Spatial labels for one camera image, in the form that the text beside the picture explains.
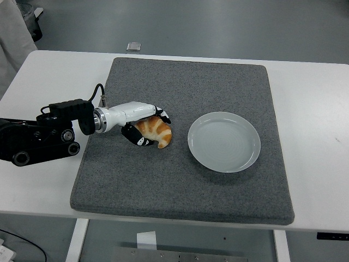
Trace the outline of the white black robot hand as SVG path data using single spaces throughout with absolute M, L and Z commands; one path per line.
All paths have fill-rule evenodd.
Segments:
M 121 105 L 95 109 L 100 119 L 98 132 L 105 133 L 114 126 L 122 127 L 122 134 L 137 146 L 158 143 L 158 148 L 165 148 L 172 139 L 171 123 L 167 113 L 151 104 L 129 102 Z

